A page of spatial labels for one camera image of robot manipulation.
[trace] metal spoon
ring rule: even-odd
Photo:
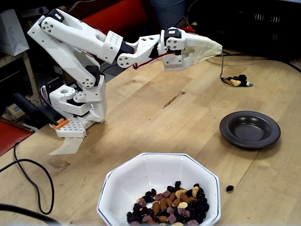
[[[224,50],[222,50],[222,69],[223,69],[223,66],[224,66]],[[222,70],[221,70],[220,79],[221,79],[222,84],[224,84],[225,86],[228,86],[228,87],[234,87],[234,88],[248,88],[248,87],[254,86],[253,83],[251,83],[251,82],[249,82],[249,81],[247,81],[247,86],[231,86],[231,85],[228,85],[227,83],[224,82],[224,80],[227,79],[227,78],[223,78],[223,77],[222,77]]]

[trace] wooden tabletop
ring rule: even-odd
[[[301,74],[286,64],[248,56],[230,56],[224,65],[224,77],[244,73],[254,87],[222,85],[220,57],[174,72],[165,72],[157,61],[127,69],[107,83],[106,121],[87,130],[76,154],[48,155],[63,143],[49,126],[23,141],[18,157],[39,162],[54,181],[50,216],[66,224],[103,224],[96,205],[105,175],[142,152],[175,152],[189,154],[219,177],[218,224],[301,223]],[[259,151],[230,145],[219,123],[241,110],[277,121],[280,140]],[[0,167],[11,161],[9,151],[0,157]],[[42,207],[48,211],[48,178],[30,163],[23,166],[41,188]],[[0,181],[1,203],[39,211],[36,192],[17,165],[0,173]],[[235,187],[230,194],[228,185]],[[40,223],[1,212],[1,225],[20,221]]]

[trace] trail mix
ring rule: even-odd
[[[195,184],[192,189],[181,188],[181,182],[176,181],[175,186],[168,186],[163,193],[155,189],[138,198],[133,207],[133,212],[127,213],[130,225],[172,225],[172,226],[198,226],[206,218],[209,210],[204,190]],[[152,203],[152,208],[147,208],[147,203]]]
[[[241,74],[240,76],[234,76],[234,77],[228,77],[223,78],[223,82],[230,86],[243,86],[247,87],[250,86],[250,83],[246,80],[246,76],[244,74]]]

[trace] white robotic arm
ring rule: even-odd
[[[109,64],[116,60],[120,67],[134,69],[162,57],[165,70],[171,71],[188,68],[222,51],[217,42],[177,28],[140,37],[135,43],[124,42],[116,33],[109,31],[105,35],[59,9],[42,16],[28,34],[82,85],[81,92],[63,85],[49,94],[56,111],[82,125],[81,132],[70,123],[56,127],[59,137],[84,137],[85,129],[94,122],[104,121],[105,81],[91,54]]]

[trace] white bowl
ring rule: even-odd
[[[109,172],[97,212],[107,225],[129,225],[127,213],[133,211],[137,198],[152,188],[162,193],[178,180],[182,182],[181,187],[187,190],[199,183],[209,204],[206,218],[200,225],[215,224],[221,218],[219,179],[189,155],[182,153],[142,153]]]

